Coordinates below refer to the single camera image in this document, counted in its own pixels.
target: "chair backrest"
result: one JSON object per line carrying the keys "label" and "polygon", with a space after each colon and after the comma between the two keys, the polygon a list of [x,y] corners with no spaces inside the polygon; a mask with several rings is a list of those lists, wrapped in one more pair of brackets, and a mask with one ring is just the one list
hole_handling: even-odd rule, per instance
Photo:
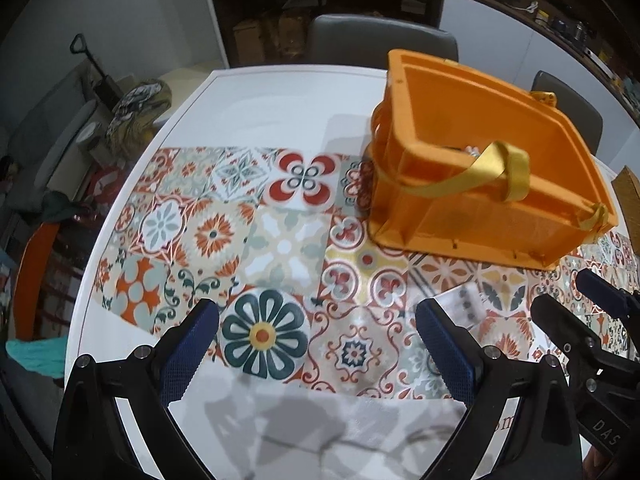
{"label": "chair backrest", "polygon": [[27,242],[15,280],[12,312],[15,336],[33,340],[38,298],[60,224],[42,224]]}
{"label": "chair backrest", "polygon": [[456,38],[438,28],[374,16],[322,14],[309,27],[306,61],[386,69],[387,53],[394,48],[458,60]]}
{"label": "chair backrest", "polygon": [[558,109],[569,117],[595,155],[602,136],[602,116],[591,103],[557,77],[542,70],[536,74],[531,89],[556,94]]}

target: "crate handle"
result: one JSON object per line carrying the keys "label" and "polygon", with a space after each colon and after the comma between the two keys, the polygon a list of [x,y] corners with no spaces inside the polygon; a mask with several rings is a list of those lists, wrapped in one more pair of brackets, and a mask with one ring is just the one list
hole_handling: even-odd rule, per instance
{"label": "crate handle", "polygon": [[371,114],[371,132],[374,136],[378,132],[378,127],[382,124],[382,121],[387,120],[388,110],[386,110],[386,103],[384,101],[380,101]]}
{"label": "crate handle", "polygon": [[[388,182],[395,183],[375,160],[373,150],[367,147],[377,175]],[[507,176],[507,195],[505,202],[516,202],[524,199],[529,193],[529,153],[511,144],[494,140],[478,158],[461,173],[450,178],[425,186],[399,185],[404,192],[423,198],[439,198],[468,191],[475,187],[484,186],[500,177]]]}

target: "screw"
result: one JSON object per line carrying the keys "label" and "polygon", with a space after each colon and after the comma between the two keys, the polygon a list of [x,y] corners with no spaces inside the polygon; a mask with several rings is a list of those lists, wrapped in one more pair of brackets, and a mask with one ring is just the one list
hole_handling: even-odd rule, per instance
{"label": "screw", "polygon": [[148,357],[149,354],[151,354],[151,346],[149,345],[139,346],[133,351],[133,355],[135,355],[137,359],[144,359]]}
{"label": "screw", "polygon": [[484,347],[484,355],[491,359],[497,359],[501,354],[502,352],[500,352],[500,349],[498,347],[492,345]]}
{"label": "screw", "polygon": [[558,361],[558,359],[555,356],[550,354],[545,355],[545,361],[546,361],[546,364],[548,364],[552,368],[556,368],[560,364],[560,361]]}
{"label": "screw", "polygon": [[78,368],[84,368],[91,362],[91,356],[89,354],[82,354],[78,359],[76,359],[76,366]]}

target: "decorative tile pattern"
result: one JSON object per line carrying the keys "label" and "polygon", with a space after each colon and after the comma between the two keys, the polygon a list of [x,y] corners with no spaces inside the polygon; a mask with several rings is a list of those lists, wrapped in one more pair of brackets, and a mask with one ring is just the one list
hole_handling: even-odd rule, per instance
{"label": "decorative tile pattern", "polygon": [[[412,285],[418,287],[420,295],[425,293],[425,283],[429,284],[430,293],[440,294],[460,283],[468,282],[473,278],[479,265],[477,262],[421,253],[410,253],[408,260]],[[421,301],[425,297],[427,296],[415,299]]]}
{"label": "decorative tile pattern", "polygon": [[111,309],[116,282],[122,272],[126,254],[127,251],[124,249],[109,244],[98,263],[98,271],[95,273],[91,298],[107,310]]}
{"label": "decorative tile pattern", "polygon": [[609,336],[607,351],[626,356],[629,349],[629,338],[619,319],[609,319],[607,335]]}
{"label": "decorative tile pattern", "polygon": [[255,206],[250,202],[199,199],[188,210],[174,260],[200,274],[237,267],[254,215]]}
{"label": "decorative tile pattern", "polygon": [[156,192],[186,198],[199,197],[206,189],[211,173],[224,151],[224,148],[181,149]]}
{"label": "decorative tile pattern", "polygon": [[226,305],[231,276],[225,269],[214,272],[192,272],[173,264],[162,289],[162,301],[155,311],[153,332],[160,337],[167,329],[179,324],[202,298]]}
{"label": "decorative tile pattern", "polygon": [[475,270],[476,281],[489,305],[497,312],[525,310],[529,279],[523,269],[481,263]]}
{"label": "decorative tile pattern", "polygon": [[168,266],[146,256],[124,259],[112,296],[105,294],[109,310],[125,321],[153,332],[156,310],[161,306]]}
{"label": "decorative tile pattern", "polygon": [[527,275],[529,280],[527,304],[529,306],[541,294],[549,294],[559,303],[568,304],[568,291],[564,288],[562,281],[562,265],[557,266],[554,270],[530,270]]}
{"label": "decorative tile pattern", "polygon": [[393,397],[403,321],[394,309],[327,301],[312,317],[302,384],[313,390]]}
{"label": "decorative tile pattern", "polygon": [[613,265],[615,263],[615,251],[616,248],[613,245],[613,241],[609,233],[601,236],[598,239],[598,245],[600,246],[600,251],[602,252],[602,256],[600,258],[588,258],[593,259],[595,261],[603,262],[607,265]]}
{"label": "decorative tile pattern", "polygon": [[371,206],[373,162],[359,156],[344,156],[335,199],[336,214],[364,217]]}
{"label": "decorative tile pattern", "polygon": [[524,312],[503,317],[488,310],[486,318],[470,332],[480,346],[497,346],[509,359],[526,360],[533,343],[532,323]]}
{"label": "decorative tile pattern", "polygon": [[149,213],[153,202],[152,193],[133,192],[116,220],[110,243],[128,250],[133,240],[140,235],[142,220]]}
{"label": "decorative tile pattern", "polygon": [[299,375],[308,343],[301,298],[277,290],[246,288],[220,321],[225,361],[263,379],[287,381]]}
{"label": "decorative tile pattern", "polygon": [[225,148],[210,172],[206,196],[259,203],[278,150]]}
{"label": "decorative tile pattern", "polygon": [[318,296],[402,309],[407,267],[402,251],[381,248],[369,240],[365,221],[334,216]]}
{"label": "decorative tile pattern", "polygon": [[265,204],[299,211],[331,212],[340,178],[337,155],[282,150],[273,165],[263,200]]}
{"label": "decorative tile pattern", "polygon": [[415,328],[415,309],[407,309],[394,397],[441,399],[449,395],[442,376]]}
{"label": "decorative tile pattern", "polygon": [[221,311],[211,358],[350,395],[449,396],[415,329],[415,305],[433,296],[481,345],[511,358],[552,354],[566,369],[527,317],[540,294],[592,327],[604,348],[626,354],[622,324],[580,294],[575,275],[591,269],[638,288],[628,238],[613,230],[545,272],[380,248],[367,237],[372,178],[359,156],[158,150],[120,212],[92,298],[157,336],[210,298]]}
{"label": "decorative tile pattern", "polygon": [[585,260],[592,260],[594,262],[603,262],[604,254],[602,253],[602,247],[600,243],[585,244],[580,246],[582,248],[582,257]]}
{"label": "decorative tile pattern", "polygon": [[162,178],[173,169],[174,158],[180,152],[179,148],[161,148],[154,153],[145,171],[138,179],[134,191],[156,192]]}
{"label": "decorative tile pattern", "polygon": [[562,365],[562,371],[566,376],[568,376],[568,371],[566,370],[566,364],[569,361],[569,358],[564,355],[564,353],[559,349],[556,345],[551,342],[549,336],[546,335],[535,323],[530,324],[534,338],[533,344],[529,349],[529,361],[539,362],[546,354],[553,355],[558,358],[560,364]]}
{"label": "decorative tile pattern", "polygon": [[259,207],[242,253],[239,281],[316,295],[330,221],[326,214]]}
{"label": "decorative tile pattern", "polygon": [[156,195],[130,245],[130,252],[170,264],[192,204],[180,196]]}
{"label": "decorative tile pattern", "polygon": [[623,235],[619,235],[620,236],[620,242],[622,244],[622,256],[624,258],[625,261],[625,269],[629,270],[630,272],[636,272],[637,267],[636,267],[636,259],[634,258],[634,250],[633,247],[631,246],[631,240],[629,240],[629,238],[627,238],[626,236]]}

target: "red object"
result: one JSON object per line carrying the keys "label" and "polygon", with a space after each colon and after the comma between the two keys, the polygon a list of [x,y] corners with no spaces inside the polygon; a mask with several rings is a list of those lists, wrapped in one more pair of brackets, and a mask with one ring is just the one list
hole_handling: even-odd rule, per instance
{"label": "red object", "polygon": [[91,178],[87,193],[98,205],[113,205],[126,179],[126,173],[116,166],[98,170]]}

